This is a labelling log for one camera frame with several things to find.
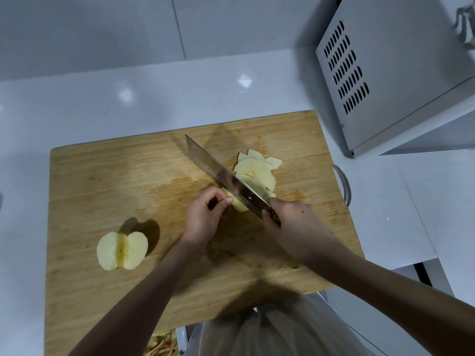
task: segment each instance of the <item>knife blade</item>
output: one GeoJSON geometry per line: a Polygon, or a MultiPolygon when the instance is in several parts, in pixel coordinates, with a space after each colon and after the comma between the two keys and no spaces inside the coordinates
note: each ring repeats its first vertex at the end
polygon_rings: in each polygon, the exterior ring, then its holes
{"type": "Polygon", "coordinates": [[[238,179],[204,148],[198,145],[191,137],[185,135],[186,145],[193,162],[213,179],[228,190],[235,198],[241,201],[248,209],[262,219],[262,210],[270,212],[273,220],[280,224],[280,220],[271,206],[252,188],[238,179]]]}

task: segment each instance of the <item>hand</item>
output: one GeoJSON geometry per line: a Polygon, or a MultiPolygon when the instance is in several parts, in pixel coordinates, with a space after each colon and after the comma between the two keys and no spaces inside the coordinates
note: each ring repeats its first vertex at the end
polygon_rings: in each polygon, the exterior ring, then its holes
{"type": "Polygon", "coordinates": [[[188,205],[186,209],[185,233],[181,238],[197,247],[204,247],[214,236],[223,211],[233,202],[219,187],[208,187],[188,205]],[[212,210],[208,208],[211,200],[217,204],[212,210]]]}
{"type": "Polygon", "coordinates": [[[290,256],[304,264],[315,261],[315,257],[329,256],[336,241],[310,206],[276,197],[269,198],[268,203],[279,216],[281,226],[264,211],[264,227],[290,256]]]}

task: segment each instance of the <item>right hand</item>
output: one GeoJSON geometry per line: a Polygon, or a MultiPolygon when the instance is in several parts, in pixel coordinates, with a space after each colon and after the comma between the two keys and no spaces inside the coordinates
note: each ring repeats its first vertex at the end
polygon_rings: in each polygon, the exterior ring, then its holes
{"type": "Polygon", "coordinates": [[[279,216],[281,226],[264,210],[264,227],[290,256],[304,264],[315,261],[315,257],[330,256],[336,241],[310,206],[276,197],[269,198],[268,203],[279,216]]]}

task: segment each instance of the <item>white countertop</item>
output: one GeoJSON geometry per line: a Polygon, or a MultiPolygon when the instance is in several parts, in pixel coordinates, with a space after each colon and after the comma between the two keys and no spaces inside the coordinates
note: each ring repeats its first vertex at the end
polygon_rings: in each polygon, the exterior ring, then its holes
{"type": "Polygon", "coordinates": [[[0,353],[43,347],[50,149],[316,109],[368,260],[389,269],[436,257],[394,156],[345,158],[311,49],[0,83],[0,353]]]}

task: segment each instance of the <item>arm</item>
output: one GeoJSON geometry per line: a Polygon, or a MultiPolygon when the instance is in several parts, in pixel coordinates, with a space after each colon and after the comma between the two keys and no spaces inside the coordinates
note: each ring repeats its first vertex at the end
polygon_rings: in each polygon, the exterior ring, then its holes
{"type": "Polygon", "coordinates": [[[183,237],[150,274],[127,293],[71,351],[69,356],[142,356],[163,310],[193,257],[216,233],[232,202],[218,187],[201,192],[188,206],[183,237]],[[218,203],[208,209],[208,203],[218,203]]]}
{"type": "Polygon", "coordinates": [[[357,256],[302,202],[269,202],[282,223],[266,212],[264,226],[291,256],[390,317],[431,354],[473,352],[475,308],[357,256]]]}

